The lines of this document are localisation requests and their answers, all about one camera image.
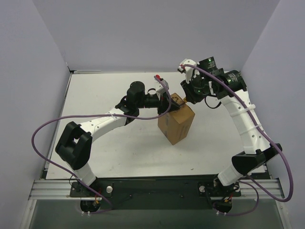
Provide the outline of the brown cardboard express box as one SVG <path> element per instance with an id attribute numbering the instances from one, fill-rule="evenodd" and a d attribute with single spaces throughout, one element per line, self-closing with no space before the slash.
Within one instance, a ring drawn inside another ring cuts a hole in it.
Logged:
<path id="1" fill-rule="evenodd" d="M 194 111 L 185 103 L 178 111 L 158 118 L 158 127 L 168 141 L 175 145 L 187 137 L 194 117 Z"/>

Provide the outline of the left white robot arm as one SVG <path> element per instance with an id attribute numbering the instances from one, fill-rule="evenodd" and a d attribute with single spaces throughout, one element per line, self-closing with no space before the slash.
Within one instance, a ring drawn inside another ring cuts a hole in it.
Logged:
<path id="1" fill-rule="evenodd" d="M 168 83 L 162 79 L 156 82 L 155 93 L 145 92 L 140 81 L 131 83 L 126 95 L 105 116 L 77 124 L 68 123 L 55 147 L 56 153 L 82 181 L 81 191 L 93 196 L 98 190 L 96 176 L 89 165 L 92 143 L 104 134 L 131 123 L 142 108 L 156 108 L 159 115 L 181 108 L 167 94 Z"/>

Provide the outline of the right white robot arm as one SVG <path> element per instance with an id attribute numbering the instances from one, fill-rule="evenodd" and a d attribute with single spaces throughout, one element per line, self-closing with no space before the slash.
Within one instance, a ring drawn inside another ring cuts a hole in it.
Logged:
<path id="1" fill-rule="evenodd" d="M 232 157 L 228 168 L 217 175 L 217 182 L 230 186 L 277 155 L 277 151 L 261 134 L 255 105 L 249 99 L 246 84 L 237 70 L 224 72 L 213 57 L 200 62 L 184 59 L 178 67 L 185 74 L 181 86 L 186 101 L 196 104 L 211 96 L 217 98 L 231 116 L 243 144 L 243 151 Z"/>

